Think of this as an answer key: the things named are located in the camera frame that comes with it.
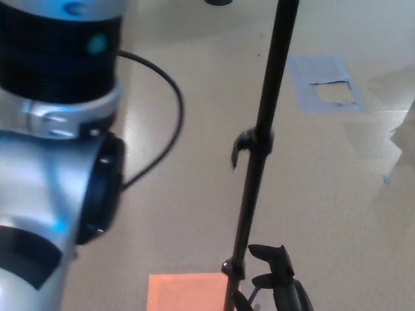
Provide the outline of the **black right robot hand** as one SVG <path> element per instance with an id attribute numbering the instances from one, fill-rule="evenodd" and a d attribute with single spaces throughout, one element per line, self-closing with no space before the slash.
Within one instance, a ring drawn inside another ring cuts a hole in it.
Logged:
<path id="1" fill-rule="evenodd" d="M 267 262 L 270 267 L 270 273 L 254 277 L 252 284 L 261 290 L 272 290 L 277 310 L 314 310 L 302 283 L 294 277 L 285 246 L 250 244 L 248 249 L 255 258 Z"/>

